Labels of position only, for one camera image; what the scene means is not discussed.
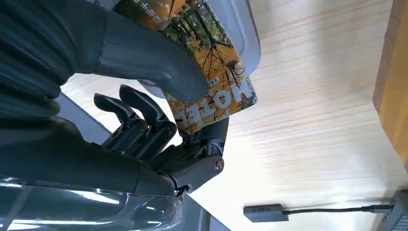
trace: wood grain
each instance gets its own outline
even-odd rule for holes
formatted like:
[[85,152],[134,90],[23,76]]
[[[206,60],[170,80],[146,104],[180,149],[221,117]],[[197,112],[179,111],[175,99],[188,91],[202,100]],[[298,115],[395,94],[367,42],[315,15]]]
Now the wood grain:
[[[371,230],[374,214],[255,224],[242,208],[363,206],[408,185],[372,103],[392,1],[250,2],[263,54],[251,76],[259,102],[231,117],[225,169],[193,198],[233,231]],[[115,116],[98,111],[92,96],[117,96],[122,83],[140,89],[135,81],[75,76],[63,91],[113,130]]]

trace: robotic hand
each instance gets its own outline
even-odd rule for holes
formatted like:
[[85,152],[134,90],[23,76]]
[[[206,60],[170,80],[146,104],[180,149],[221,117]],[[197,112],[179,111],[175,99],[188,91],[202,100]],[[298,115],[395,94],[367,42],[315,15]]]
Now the robotic hand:
[[[94,97],[98,108],[121,122],[100,146],[85,142],[73,123],[55,116],[59,105],[53,99],[74,73],[145,79],[180,100],[200,99],[208,84],[178,44],[84,0],[0,0],[0,17],[4,179],[177,198],[222,171],[228,119],[163,151],[176,125],[149,96],[128,86],[121,86],[120,100]],[[7,184],[0,182],[0,189]]]

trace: autumn tree picture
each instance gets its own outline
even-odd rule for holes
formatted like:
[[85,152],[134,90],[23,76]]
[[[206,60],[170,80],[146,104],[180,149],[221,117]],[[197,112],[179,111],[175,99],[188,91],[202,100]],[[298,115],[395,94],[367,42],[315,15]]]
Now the autumn tree picture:
[[[160,23],[146,16],[150,9]],[[256,103],[239,54],[206,0],[121,0],[114,10],[180,44],[208,81],[210,90],[196,103],[181,102],[165,93],[179,130],[195,132]],[[245,94],[236,93],[244,92],[240,91],[243,87]]]

